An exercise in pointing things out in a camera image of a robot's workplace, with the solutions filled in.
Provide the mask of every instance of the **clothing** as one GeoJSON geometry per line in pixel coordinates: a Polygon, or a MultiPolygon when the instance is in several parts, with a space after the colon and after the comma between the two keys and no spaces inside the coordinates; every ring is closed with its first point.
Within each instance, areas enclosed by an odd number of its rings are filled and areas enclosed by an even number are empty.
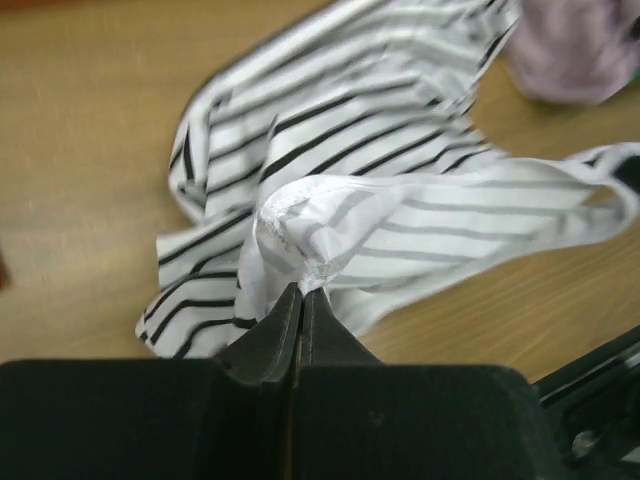
{"type": "Polygon", "coordinates": [[[349,0],[217,74],[185,111],[169,186],[196,224],[158,238],[157,355],[215,354],[283,288],[324,288],[363,333],[508,259],[606,240],[637,213],[624,144],[513,159],[473,128],[513,0],[349,0]],[[582,206],[598,185],[615,200],[582,206]]]}
{"type": "Polygon", "coordinates": [[[558,103],[598,104],[640,67],[640,0],[523,0],[507,51],[520,90],[558,103]]]}

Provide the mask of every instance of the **purple cloth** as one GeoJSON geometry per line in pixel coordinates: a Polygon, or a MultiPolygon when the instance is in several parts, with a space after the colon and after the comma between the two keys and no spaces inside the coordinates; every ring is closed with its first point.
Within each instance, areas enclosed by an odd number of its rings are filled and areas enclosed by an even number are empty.
{"type": "Polygon", "coordinates": [[[640,66],[640,0],[523,0],[508,45],[522,92],[559,103],[600,103],[640,66]]]}

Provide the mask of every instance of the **wooden surface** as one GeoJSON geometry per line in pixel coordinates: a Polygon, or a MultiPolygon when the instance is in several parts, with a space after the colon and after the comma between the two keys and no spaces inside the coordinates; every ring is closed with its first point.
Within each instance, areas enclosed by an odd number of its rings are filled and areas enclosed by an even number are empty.
{"type": "Polygon", "coordinates": [[[24,8],[41,7],[43,5],[55,5],[83,0],[0,0],[0,10],[18,10],[24,8]]]}
{"type": "MultiPolygon", "coordinates": [[[[323,0],[128,0],[0,16],[0,361],[148,355],[154,242],[187,225],[166,188],[174,128],[218,66],[323,0]]],[[[473,116],[516,155],[640,141],[640,89],[597,108],[525,101],[499,61],[473,116]]],[[[494,362],[530,378],[640,319],[640,228],[511,262],[391,315],[390,362],[494,362]]]]}

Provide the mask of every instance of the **screw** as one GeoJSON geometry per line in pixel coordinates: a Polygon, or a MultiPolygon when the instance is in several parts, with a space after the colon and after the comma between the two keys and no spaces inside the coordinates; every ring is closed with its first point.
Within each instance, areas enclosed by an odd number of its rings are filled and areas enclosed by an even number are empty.
{"type": "Polygon", "coordinates": [[[591,430],[585,430],[576,435],[571,444],[571,451],[576,458],[586,457],[596,446],[596,437],[591,430]]]}

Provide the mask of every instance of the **white striped fabric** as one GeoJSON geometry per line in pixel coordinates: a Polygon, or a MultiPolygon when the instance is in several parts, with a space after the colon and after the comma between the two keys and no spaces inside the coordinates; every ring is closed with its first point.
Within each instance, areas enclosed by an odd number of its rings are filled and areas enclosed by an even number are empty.
{"type": "Polygon", "coordinates": [[[465,114],[515,0],[348,0],[193,98],[169,185],[195,226],[158,239],[161,294],[137,335],[215,354],[290,282],[356,334],[509,259],[606,240],[635,218],[613,173],[640,145],[514,159],[465,114]],[[583,206],[601,185],[616,200],[583,206]]]}

